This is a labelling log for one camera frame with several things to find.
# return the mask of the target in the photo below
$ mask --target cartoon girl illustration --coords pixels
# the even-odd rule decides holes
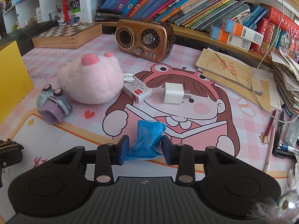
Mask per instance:
[[[195,150],[216,146],[234,156],[239,153],[240,141],[228,97],[213,81],[199,71],[172,68],[163,63],[135,76],[152,88],[152,96],[136,104],[122,92],[106,111],[103,130],[107,135],[120,138],[127,134],[130,142],[135,142],[137,121],[154,120],[165,123],[165,134],[174,144],[186,143]],[[163,103],[165,82],[183,84],[191,98],[183,99],[180,105]]]

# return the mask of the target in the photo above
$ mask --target blue plastic bag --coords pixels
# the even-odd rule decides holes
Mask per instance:
[[[129,149],[127,161],[152,159],[157,152],[166,125],[161,122],[138,120],[137,142]]]

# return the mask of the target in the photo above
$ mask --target purple toy car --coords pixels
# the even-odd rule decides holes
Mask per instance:
[[[49,125],[62,122],[62,118],[72,111],[72,106],[67,97],[63,95],[62,88],[52,89],[51,84],[46,84],[41,90],[36,101],[37,111]]]

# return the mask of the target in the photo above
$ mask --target white phone charger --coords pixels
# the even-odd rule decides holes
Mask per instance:
[[[183,99],[191,99],[191,95],[188,95],[190,91],[184,90],[183,84],[165,82],[162,87],[164,88],[164,103],[179,105]]]

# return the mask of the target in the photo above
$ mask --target desk mat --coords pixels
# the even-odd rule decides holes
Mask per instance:
[[[140,104],[133,103],[124,93],[102,105],[72,102],[73,111],[64,117],[61,125],[47,125],[35,109],[38,93],[46,83],[58,87],[57,76],[65,60],[91,52],[96,55],[112,52],[123,72],[133,73],[146,82],[153,88],[153,95]],[[2,176],[0,214],[4,220],[14,213],[7,188],[16,176],[76,145],[96,149],[96,145],[116,142],[123,134],[129,135],[134,143],[139,119],[164,122],[165,133],[174,143],[187,143],[196,150],[217,146],[263,170],[269,145],[263,144],[260,136],[266,131],[270,117],[258,106],[201,76],[195,67],[200,53],[174,45],[163,63],[153,63],[121,52],[113,35],[101,35],[76,50],[34,48],[24,55],[24,64],[35,87],[0,125],[0,139],[10,137],[24,146],[23,161],[10,168],[10,175]],[[161,86],[166,81],[182,83],[190,90],[192,99],[180,105],[164,104]],[[268,174],[284,179],[293,164],[289,159],[273,156]],[[126,162],[122,167],[114,166],[113,171],[115,176],[176,174],[175,166],[166,166],[163,157],[138,164]],[[86,176],[92,179],[92,167],[88,167]],[[197,165],[196,179],[203,177],[202,165]]]

